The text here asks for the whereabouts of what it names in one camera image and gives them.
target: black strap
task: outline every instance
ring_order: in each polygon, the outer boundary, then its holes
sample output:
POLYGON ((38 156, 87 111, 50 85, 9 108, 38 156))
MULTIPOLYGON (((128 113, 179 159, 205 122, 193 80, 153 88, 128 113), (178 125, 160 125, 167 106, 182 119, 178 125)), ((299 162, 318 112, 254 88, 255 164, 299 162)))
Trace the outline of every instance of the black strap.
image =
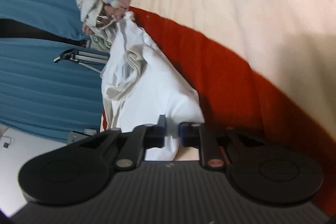
POLYGON ((0 19, 0 37, 1 38, 35 38, 44 39, 55 42, 62 42, 74 46, 82 46, 85 40, 72 40, 64 37, 60 37, 49 33, 45 30, 40 30, 33 26, 26 25, 21 22, 17 22, 12 19, 0 19))

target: orange fabric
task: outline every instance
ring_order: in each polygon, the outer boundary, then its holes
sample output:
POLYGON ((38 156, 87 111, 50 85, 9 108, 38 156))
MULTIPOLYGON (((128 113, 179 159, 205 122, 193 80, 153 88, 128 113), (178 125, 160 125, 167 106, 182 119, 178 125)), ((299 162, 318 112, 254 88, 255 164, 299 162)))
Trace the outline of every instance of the orange fabric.
POLYGON ((263 129, 265 136, 315 158, 325 179, 315 203, 336 213, 336 143, 248 63, 201 33, 131 7, 136 22, 199 93, 206 124, 263 129))
POLYGON ((102 117, 103 117, 103 121, 102 121, 102 123, 103 123, 103 129, 107 130, 107 120, 106 120, 104 108, 103 108, 103 112, 102 112, 102 117))

